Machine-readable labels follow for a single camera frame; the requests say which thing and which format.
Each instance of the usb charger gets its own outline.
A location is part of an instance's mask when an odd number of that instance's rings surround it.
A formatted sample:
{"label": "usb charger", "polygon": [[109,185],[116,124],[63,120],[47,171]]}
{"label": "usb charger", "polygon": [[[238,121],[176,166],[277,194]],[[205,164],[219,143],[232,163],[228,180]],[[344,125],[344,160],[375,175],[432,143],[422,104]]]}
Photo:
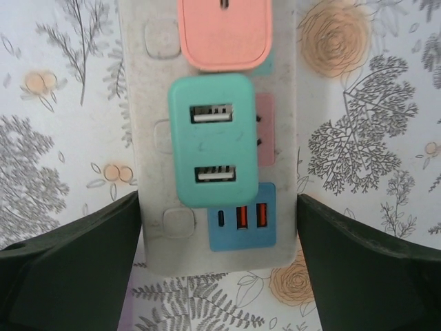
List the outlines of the usb charger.
{"label": "usb charger", "polygon": [[271,0],[178,0],[178,20],[182,52],[199,70],[251,70],[271,51]]}
{"label": "usb charger", "polygon": [[256,102],[241,74],[175,81],[169,95],[176,191],[190,208],[246,205],[258,192]]}

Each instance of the floral wallpaper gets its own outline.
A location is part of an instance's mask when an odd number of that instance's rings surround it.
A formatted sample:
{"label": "floral wallpaper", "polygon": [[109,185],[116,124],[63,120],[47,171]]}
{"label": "floral wallpaper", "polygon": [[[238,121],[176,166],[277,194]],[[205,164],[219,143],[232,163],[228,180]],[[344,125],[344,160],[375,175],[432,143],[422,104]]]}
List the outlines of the floral wallpaper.
{"label": "floral wallpaper", "polygon": [[[137,188],[116,2],[3,5],[0,248]],[[297,7],[298,193],[441,248],[441,1]],[[322,328],[301,248],[284,268],[161,279],[140,244],[119,330]]]}

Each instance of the white power strip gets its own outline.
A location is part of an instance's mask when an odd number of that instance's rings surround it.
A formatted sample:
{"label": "white power strip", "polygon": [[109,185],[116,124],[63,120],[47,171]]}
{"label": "white power strip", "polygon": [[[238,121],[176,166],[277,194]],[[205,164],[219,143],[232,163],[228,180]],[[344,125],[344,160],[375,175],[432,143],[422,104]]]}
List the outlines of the white power strip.
{"label": "white power strip", "polygon": [[[264,64],[247,74],[257,93],[257,115],[261,120],[257,126],[271,126],[273,119],[269,116],[274,111],[274,127],[261,131],[258,127],[259,164],[263,166],[258,169],[259,182],[275,186],[276,219],[268,219],[276,222],[274,242],[262,248],[213,251],[213,241],[222,245],[223,239],[232,240],[228,233],[210,239],[208,219],[210,215],[216,217],[215,211],[189,209],[176,193],[167,94],[177,79],[198,75],[198,70],[181,54],[176,0],[119,1],[146,262],[152,272],[175,277],[274,268],[294,260],[295,4],[294,0],[273,0],[271,54]],[[273,129],[275,145],[271,145]]]}

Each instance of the pink usb charger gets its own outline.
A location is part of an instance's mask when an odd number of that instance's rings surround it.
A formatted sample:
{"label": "pink usb charger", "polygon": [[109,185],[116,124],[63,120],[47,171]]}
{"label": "pink usb charger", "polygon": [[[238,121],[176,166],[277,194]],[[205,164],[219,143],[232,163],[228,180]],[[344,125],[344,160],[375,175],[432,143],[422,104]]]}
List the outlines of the pink usb charger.
{"label": "pink usb charger", "polygon": [[272,44],[271,0],[178,0],[181,49],[206,72],[258,67]]}

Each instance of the teal charger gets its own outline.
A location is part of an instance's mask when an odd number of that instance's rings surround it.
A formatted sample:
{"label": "teal charger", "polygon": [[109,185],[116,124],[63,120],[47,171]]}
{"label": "teal charger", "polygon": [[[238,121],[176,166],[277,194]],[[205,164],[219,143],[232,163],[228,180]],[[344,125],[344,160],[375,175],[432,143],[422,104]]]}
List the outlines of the teal charger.
{"label": "teal charger", "polygon": [[258,193],[256,101],[242,74],[175,81],[168,94],[176,191],[190,208],[247,205]]}

